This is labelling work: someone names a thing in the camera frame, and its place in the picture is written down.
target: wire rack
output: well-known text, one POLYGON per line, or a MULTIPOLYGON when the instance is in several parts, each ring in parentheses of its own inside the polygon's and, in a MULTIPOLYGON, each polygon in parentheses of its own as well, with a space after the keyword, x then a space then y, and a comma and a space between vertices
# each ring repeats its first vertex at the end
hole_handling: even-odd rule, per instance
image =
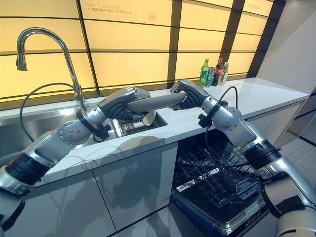
POLYGON ((198 185, 203 194, 217 207, 233 199, 246 200, 257 192, 254 170, 249 165, 227 167, 246 163, 246 159, 230 143, 220 143, 209 150, 180 151, 174 181, 179 192, 198 185))

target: faucet spout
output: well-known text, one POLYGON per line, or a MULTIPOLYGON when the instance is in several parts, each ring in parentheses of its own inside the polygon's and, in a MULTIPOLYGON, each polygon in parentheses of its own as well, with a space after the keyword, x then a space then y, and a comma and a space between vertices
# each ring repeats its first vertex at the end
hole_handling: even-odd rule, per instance
POLYGON ((17 70, 27 71, 25 54, 24 54, 24 44, 25 44, 26 39, 29 36, 34 35, 34 34, 43 34, 43 35, 49 36, 49 37, 53 38, 59 44, 59 46, 61 47, 61 49, 64 53, 66 63, 67 63, 68 69, 69 69, 69 73, 70 73, 71 79, 73 81, 73 85, 75 88, 74 89, 75 98, 77 101, 83 100, 82 89, 78 83, 78 80, 77 80, 77 77, 75 74, 75 70, 73 67, 73 63, 71 61, 67 46, 58 35, 56 35, 55 33, 53 33, 50 30, 40 28, 40 27, 32 27, 32 28, 25 29, 23 32, 21 32, 21 34, 18 37, 18 42, 17 42, 17 51, 18 51, 17 52, 17 60, 16 60, 17 70))

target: open dishwasher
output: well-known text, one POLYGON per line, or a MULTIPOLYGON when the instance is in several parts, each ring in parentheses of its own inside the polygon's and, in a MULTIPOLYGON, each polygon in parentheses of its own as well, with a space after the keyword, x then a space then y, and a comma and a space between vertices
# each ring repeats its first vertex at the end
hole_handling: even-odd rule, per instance
POLYGON ((179 142, 171 200, 212 236, 238 236, 268 213, 254 169, 217 129, 179 142))

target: kitchen counter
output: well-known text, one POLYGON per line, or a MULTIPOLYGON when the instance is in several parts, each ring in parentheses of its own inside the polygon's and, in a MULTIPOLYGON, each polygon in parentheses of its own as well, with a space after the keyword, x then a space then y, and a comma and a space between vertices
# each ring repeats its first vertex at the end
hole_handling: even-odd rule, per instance
MULTIPOLYGON (((275 110, 308 98, 301 91, 272 83, 259 78, 241 79, 226 82, 225 86, 205 88, 215 98, 220 98, 229 86, 238 90, 238 108, 244 119, 275 110)), ((169 90, 151 91, 152 97, 169 94, 169 90)), ((87 99, 86 104, 97 103, 102 98, 87 99)), ((235 91, 229 91, 224 97, 229 106, 235 106, 235 91)), ((27 107, 24 114, 37 111, 74 107, 74 101, 27 107)), ((1 118, 17 116, 19 110, 1 111, 1 118)), ((126 157, 130 157, 163 145, 167 145, 205 131, 198 125, 201 108, 173 111, 169 108, 157 110, 167 122, 167 126, 139 132, 98 144, 74 149, 55 167, 50 169, 39 185, 50 183, 74 174, 81 173, 126 157)))

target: black frame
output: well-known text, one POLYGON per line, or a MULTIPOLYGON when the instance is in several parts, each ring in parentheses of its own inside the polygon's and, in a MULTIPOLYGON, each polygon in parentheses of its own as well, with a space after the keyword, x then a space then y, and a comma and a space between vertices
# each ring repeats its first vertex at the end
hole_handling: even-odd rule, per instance
MULTIPOLYGON (((237 33, 238 24, 240 21, 240 17, 242 14, 242 9, 245 3, 245 0, 234 0, 233 5, 231 8, 231 13, 229 16, 228 25, 225 31, 225 36, 222 44, 222 48, 220 51, 216 50, 178 50, 178 42, 179 42, 179 32, 180 28, 185 29, 194 29, 194 30, 207 30, 207 29, 196 29, 196 28, 188 28, 188 27, 180 27, 180 21, 181 21, 181 10, 182 10, 182 2, 190 2, 192 4, 203 4, 203 5, 210 5, 210 6, 217 6, 211 3, 205 3, 200 2, 198 0, 173 0, 172 1, 172 13, 171 13, 171 25, 157 25, 157 24, 148 24, 148 23, 137 23, 137 22, 122 22, 122 21, 112 21, 112 20, 99 20, 99 19, 85 19, 83 17, 83 13, 81 10, 81 4, 80 0, 76 0, 77 8, 78 8, 78 14, 79 18, 62 18, 62 17, 0 17, 0 18, 48 18, 48 19, 71 19, 71 20, 80 20, 81 29, 83 33, 83 38, 85 42, 86 49, 72 49, 69 50, 70 53, 87 53, 91 71, 92 71, 92 77, 94 80, 95 87, 90 88, 83 88, 83 94, 85 98, 93 98, 93 97, 100 97, 100 96, 106 96, 117 89, 106 89, 108 87, 114 87, 114 86, 138 86, 140 88, 146 89, 146 90, 157 90, 157 89, 167 89, 170 88, 175 83, 175 71, 176 71, 176 64, 177 64, 177 55, 178 53, 187 53, 187 52, 220 52, 220 57, 223 57, 225 61, 228 61, 230 53, 232 52, 232 46, 234 43, 234 39, 237 33), (153 26, 163 26, 163 27, 169 27, 170 28, 170 44, 169 44, 169 50, 108 50, 108 49, 90 49, 88 37, 85 30, 84 20, 95 20, 95 21, 108 21, 108 22, 122 22, 122 23, 129 23, 129 24, 141 24, 141 25, 153 25, 153 26), (167 79, 162 81, 152 81, 152 82, 142 82, 142 83, 132 83, 128 85, 112 85, 112 86, 99 86, 97 76, 94 70, 93 60, 91 53, 92 52, 148 52, 148 53, 169 53, 169 62, 168 62, 168 74, 167 79), (153 82, 161 82, 161 84, 156 85, 141 85, 141 84, 150 84, 153 82), (87 89, 95 89, 95 91, 85 91, 87 89)), ((244 79, 244 78, 251 78, 255 77, 259 71, 259 68, 261 66, 261 63, 264 59, 264 56, 268 50, 269 44, 272 40, 273 34, 276 30, 277 23, 280 19, 280 16, 282 14, 283 8, 285 6, 284 0, 274 0, 270 14, 267 19, 267 23, 265 25, 264 31, 261 35, 257 50, 254 51, 234 51, 234 52, 254 52, 254 58, 252 60, 252 63, 250 65, 250 68, 248 72, 244 73, 238 73, 236 75, 230 74, 228 77, 228 80, 233 79, 244 79)), ((26 51, 26 54, 42 54, 42 53, 62 53, 61 50, 31 50, 26 51)), ((16 55, 16 52, 2 52, 0 53, 0 56, 7 56, 7 55, 16 55)), ((198 81, 198 77, 196 78, 186 78, 191 79, 195 82, 198 81)), ((38 105, 38 104, 46 104, 46 103, 55 103, 55 102, 62 102, 62 101, 69 101, 73 100, 73 94, 60 94, 60 95, 49 95, 50 93, 55 92, 65 92, 65 91, 71 91, 71 90, 57 90, 57 91, 50 91, 50 92, 40 92, 35 94, 46 94, 44 97, 36 97, 36 98, 30 98, 28 100, 28 106, 31 105, 38 105)), ((17 96, 8 96, 8 97, 2 97, 0 99, 8 99, 8 98, 19 98, 21 96, 25 95, 17 95, 17 96)), ((12 109, 12 108, 18 108, 20 107, 22 102, 22 99, 14 100, 14 101, 7 101, 7 102, 0 102, 0 110, 6 110, 6 109, 12 109)))

